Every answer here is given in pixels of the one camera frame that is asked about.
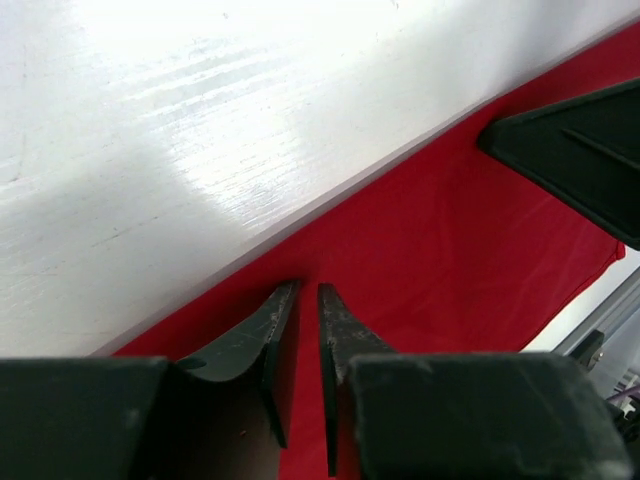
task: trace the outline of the white tabletop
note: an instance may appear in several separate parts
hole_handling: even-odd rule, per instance
[[[0,355],[89,354],[638,0],[0,0]]]

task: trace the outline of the cable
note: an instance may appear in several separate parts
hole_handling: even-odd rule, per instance
[[[621,392],[616,393],[615,395],[612,395],[611,397],[607,398],[607,402],[615,402],[617,400],[622,400],[623,398],[628,397],[632,393],[637,393],[637,392],[640,392],[640,385],[627,388],[626,390],[623,390]]]

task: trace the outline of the purple cable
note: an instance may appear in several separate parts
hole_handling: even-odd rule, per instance
[[[611,397],[607,398],[607,402],[615,402],[617,400],[622,400],[623,398],[628,397],[632,393],[640,392],[640,385],[636,385],[635,387],[627,388]]]

